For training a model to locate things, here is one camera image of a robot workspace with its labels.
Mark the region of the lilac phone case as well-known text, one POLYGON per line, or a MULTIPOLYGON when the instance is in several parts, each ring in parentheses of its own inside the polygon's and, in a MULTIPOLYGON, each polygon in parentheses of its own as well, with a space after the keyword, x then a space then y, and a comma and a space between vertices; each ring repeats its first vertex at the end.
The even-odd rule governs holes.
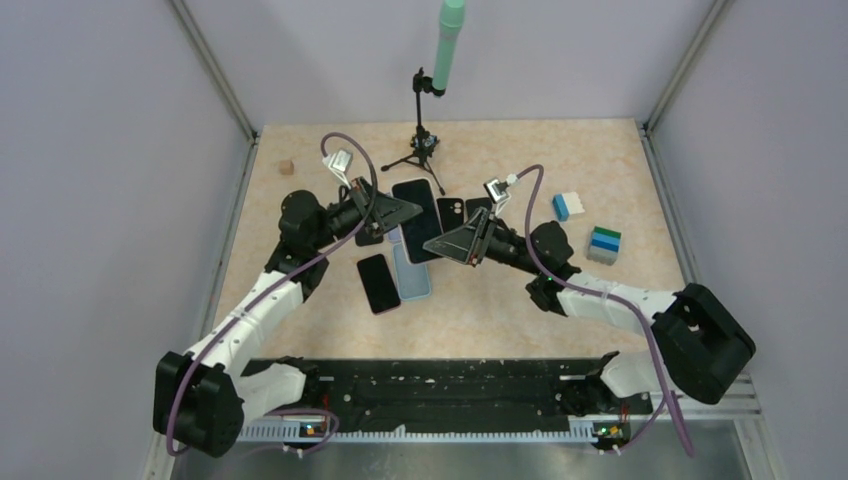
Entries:
POLYGON ((403 241, 402 229, 396 227, 389 231, 386 235, 387 240, 392 244, 399 244, 403 241))

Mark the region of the black smartphone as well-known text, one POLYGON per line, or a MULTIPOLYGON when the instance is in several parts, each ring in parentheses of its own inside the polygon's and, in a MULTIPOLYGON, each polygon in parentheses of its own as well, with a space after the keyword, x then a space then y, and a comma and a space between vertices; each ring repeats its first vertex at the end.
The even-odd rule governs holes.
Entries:
POLYGON ((401 225, 403 243, 410 263, 423 264, 439 259, 438 255, 423 248, 425 242, 442 234, 431 183, 426 178, 407 180, 393 185, 391 192, 394 197, 422 208, 420 214, 401 225))
POLYGON ((384 235, 375 235, 370 233, 366 228, 360 229, 354 237, 355 245, 358 247, 367 247, 378 245, 384 242, 384 235))
POLYGON ((383 254, 359 260, 356 267, 369 308, 374 315, 394 310, 401 305, 397 287, 383 254))
POLYGON ((477 197, 466 199, 464 201, 464 206, 466 210, 466 218, 470 220, 474 216, 475 212, 480 208, 491 211, 493 202, 488 197, 477 197))

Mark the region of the black phone case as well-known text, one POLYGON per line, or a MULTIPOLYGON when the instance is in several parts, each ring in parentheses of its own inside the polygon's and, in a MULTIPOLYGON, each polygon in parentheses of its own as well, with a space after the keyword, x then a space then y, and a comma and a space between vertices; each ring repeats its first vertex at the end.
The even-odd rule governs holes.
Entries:
POLYGON ((436 200, 436 206, 443 233, 465 223, 465 205, 461 198, 441 197, 436 200))

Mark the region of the light blue phone case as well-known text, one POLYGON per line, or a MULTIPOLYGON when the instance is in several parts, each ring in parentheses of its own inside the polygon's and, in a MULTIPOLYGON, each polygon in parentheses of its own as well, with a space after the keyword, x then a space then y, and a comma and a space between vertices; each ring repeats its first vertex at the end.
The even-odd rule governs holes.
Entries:
POLYGON ((402 244, 392 247, 392 257, 400 300, 409 302, 430 296, 432 285, 427 265, 410 263, 402 244))

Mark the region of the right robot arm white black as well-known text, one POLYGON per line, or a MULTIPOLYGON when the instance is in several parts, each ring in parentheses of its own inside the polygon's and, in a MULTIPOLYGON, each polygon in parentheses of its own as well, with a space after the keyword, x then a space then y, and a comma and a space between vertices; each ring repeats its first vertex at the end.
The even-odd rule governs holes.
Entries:
POLYGON ((706 286, 649 290, 584 272, 571 264, 574 250, 555 221, 521 236, 480 208, 423 248, 460 264, 478 266, 490 259, 527 272, 534 278, 526 290, 540 310, 643 335, 646 350, 613 354, 586 385, 589 404, 600 412, 647 392, 678 393, 715 405, 756 354, 752 337, 706 286))

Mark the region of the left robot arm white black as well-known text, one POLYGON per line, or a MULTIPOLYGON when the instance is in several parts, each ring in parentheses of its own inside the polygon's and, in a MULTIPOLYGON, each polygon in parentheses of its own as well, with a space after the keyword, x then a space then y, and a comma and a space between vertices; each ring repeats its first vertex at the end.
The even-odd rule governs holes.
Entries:
POLYGON ((315 292, 330 254, 361 230, 382 235, 422 212, 422 206, 384 194, 363 177, 352 181, 344 201, 327 207, 308 190, 287 195, 280 240, 244 299, 202 340, 158 362, 154 430, 169 445, 219 458, 244 426, 273 410, 314 410, 321 397, 314 368, 283 360, 246 374, 248 364, 282 320, 315 292))

